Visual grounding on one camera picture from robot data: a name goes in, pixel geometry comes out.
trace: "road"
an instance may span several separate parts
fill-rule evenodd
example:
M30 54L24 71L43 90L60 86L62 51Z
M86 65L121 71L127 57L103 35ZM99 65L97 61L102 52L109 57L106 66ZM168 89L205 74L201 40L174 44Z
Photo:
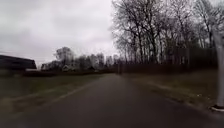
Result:
M212 117L117 75L6 123L6 128L221 128Z

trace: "roof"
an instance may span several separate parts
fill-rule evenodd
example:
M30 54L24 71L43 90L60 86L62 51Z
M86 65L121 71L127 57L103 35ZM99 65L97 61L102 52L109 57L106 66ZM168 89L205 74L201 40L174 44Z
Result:
M1 69L36 69L34 60L0 55L0 68Z

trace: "grass verge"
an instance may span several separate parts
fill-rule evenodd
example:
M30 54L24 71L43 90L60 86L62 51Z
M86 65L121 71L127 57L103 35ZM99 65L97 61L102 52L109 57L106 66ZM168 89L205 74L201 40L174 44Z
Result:
M206 109L215 104L217 71L206 70L178 75L126 74L152 92Z
M0 78L0 119L42 106L101 76Z

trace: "cloud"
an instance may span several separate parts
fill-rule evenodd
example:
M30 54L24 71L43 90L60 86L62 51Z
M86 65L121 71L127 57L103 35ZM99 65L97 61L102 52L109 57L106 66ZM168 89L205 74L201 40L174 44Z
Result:
M110 14L110 0L0 0L0 53L38 63L63 46L77 55L116 53Z

